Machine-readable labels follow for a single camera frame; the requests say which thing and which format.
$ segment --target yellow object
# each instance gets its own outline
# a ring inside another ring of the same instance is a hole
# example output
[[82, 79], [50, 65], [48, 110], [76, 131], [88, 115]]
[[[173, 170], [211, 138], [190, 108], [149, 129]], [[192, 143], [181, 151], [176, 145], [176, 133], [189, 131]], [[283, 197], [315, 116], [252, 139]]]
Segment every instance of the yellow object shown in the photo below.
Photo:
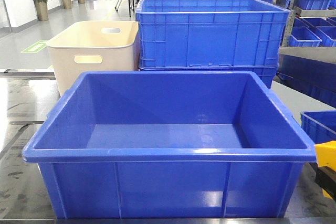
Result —
[[[328, 166], [336, 171], [336, 141], [330, 141], [323, 144], [315, 145], [316, 158], [319, 167]], [[323, 195], [331, 198], [331, 196], [323, 190]]]

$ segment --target gray tiled floor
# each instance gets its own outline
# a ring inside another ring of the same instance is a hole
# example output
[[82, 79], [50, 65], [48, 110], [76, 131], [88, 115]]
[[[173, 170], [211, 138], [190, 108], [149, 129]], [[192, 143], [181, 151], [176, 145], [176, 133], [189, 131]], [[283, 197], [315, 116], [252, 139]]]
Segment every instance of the gray tiled floor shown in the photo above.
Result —
[[39, 40], [53, 38], [75, 22], [84, 20], [134, 20], [129, 17], [128, 4], [124, 0], [118, 12], [114, 7], [117, 0], [87, 0], [79, 5], [73, 2], [72, 9], [59, 9], [49, 14], [49, 21], [0, 38], [0, 69], [46, 69], [51, 66], [47, 48], [36, 54], [21, 51]]

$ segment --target crate rim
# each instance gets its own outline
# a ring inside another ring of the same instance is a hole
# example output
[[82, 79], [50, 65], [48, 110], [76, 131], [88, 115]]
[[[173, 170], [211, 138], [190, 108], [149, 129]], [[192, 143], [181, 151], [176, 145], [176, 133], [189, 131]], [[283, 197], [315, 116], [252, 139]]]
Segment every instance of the crate rim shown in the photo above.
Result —
[[[85, 76], [105, 74], [235, 74], [248, 75], [257, 83], [262, 93], [276, 107], [292, 130], [300, 137], [306, 148], [138, 148], [138, 149], [37, 149], [39, 139], [53, 124], [57, 115], [83, 82]], [[99, 71], [84, 72], [60, 98], [48, 114], [40, 130], [34, 134], [22, 151], [23, 159], [28, 163], [79, 163], [79, 162], [161, 162], [161, 161], [218, 161], [218, 162], [314, 162], [316, 160], [313, 141], [292, 117], [292, 113], [269, 90], [259, 77], [249, 71]]]

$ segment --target stainless steel surface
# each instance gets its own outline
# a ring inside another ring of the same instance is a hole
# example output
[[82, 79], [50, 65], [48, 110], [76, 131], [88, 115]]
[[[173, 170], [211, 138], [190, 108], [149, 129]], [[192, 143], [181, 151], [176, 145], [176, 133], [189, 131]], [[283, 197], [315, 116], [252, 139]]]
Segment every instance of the stainless steel surface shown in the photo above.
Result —
[[336, 17], [336, 9], [334, 10], [302, 10], [300, 7], [296, 7], [295, 11], [302, 18]]
[[279, 53], [283, 55], [336, 63], [335, 47], [280, 47]]

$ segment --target metal workbench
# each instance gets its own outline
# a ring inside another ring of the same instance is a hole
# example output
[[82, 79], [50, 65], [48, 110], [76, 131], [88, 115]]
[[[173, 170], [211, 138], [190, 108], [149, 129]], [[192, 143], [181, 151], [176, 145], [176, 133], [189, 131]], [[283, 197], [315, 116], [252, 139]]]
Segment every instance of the metal workbench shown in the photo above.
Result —
[[[332, 107], [279, 83], [272, 89], [299, 121], [302, 110]], [[0, 224], [2, 223], [122, 223], [122, 224], [297, 224], [336, 223], [336, 203], [324, 198], [314, 181], [314, 170], [305, 164], [289, 203], [280, 219], [137, 219], [54, 220], [50, 200], [36, 164], [25, 164], [21, 151], [59, 99], [52, 72], [22, 74], [0, 72]]]

